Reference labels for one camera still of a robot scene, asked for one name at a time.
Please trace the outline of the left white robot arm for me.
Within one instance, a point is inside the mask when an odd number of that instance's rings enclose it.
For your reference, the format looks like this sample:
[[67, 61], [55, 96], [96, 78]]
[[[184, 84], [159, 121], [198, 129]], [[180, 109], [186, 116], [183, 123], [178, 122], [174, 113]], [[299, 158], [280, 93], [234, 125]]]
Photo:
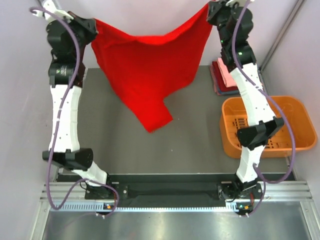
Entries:
[[96, 22], [71, 11], [52, 10], [57, 16], [45, 18], [52, 61], [48, 69], [53, 103], [52, 137], [42, 158], [86, 180], [87, 199], [115, 197], [110, 176], [94, 162], [91, 148], [82, 148], [78, 139], [78, 107], [86, 78], [85, 48], [97, 36]]

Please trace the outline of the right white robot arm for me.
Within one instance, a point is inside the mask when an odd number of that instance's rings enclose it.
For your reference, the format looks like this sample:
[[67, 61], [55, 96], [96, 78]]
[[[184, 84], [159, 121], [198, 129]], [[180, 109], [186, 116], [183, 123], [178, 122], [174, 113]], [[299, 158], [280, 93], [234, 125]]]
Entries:
[[245, 198], [257, 186], [254, 168], [268, 143], [284, 125], [263, 94], [257, 60], [248, 43], [253, 29], [253, 14], [249, 0], [212, 0], [208, 3], [207, 22], [217, 27], [221, 58], [239, 90], [247, 114], [245, 128], [237, 131], [241, 145], [239, 167], [232, 188], [235, 197]]

